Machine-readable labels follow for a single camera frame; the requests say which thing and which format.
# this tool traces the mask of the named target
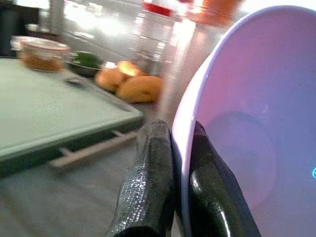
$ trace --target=white bowl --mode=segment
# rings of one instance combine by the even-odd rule
[[[274,6],[247,15],[193,77],[172,128],[186,236],[196,120],[236,175],[262,236],[315,235],[315,11]]]

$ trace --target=bread roll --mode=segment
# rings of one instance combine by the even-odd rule
[[[95,83],[111,92],[116,92],[124,81],[125,75],[117,68],[102,70],[95,75]]]
[[[129,103],[153,102],[158,99],[161,86],[161,78],[152,76],[134,77],[119,87],[117,97]]]
[[[135,64],[133,64],[129,61],[120,61],[120,62],[118,62],[117,67],[128,78],[129,77],[144,76],[144,73],[142,72],[142,70],[140,70],[139,67],[137,67]]]

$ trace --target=jar lid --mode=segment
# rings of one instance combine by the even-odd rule
[[[59,43],[56,41],[41,39],[41,38],[27,38],[21,40],[22,46],[28,46],[31,48],[42,49],[46,51],[59,51],[59,52],[69,52],[70,47],[66,44]]]
[[[143,2],[143,9],[163,16],[171,16],[172,10],[152,3]]]

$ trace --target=kitchen counter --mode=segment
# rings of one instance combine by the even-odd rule
[[[136,107],[154,119],[153,105]],[[63,175],[44,164],[0,179],[0,236],[102,237],[135,154],[132,142]]]

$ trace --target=cutting board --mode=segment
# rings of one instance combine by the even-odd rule
[[[60,146],[81,147],[142,124],[142,113],[118,107],[113,95],[65,82],[76,76],[67,70],[37,72],[0,59],[0,73],[0,177],[58,156]]]

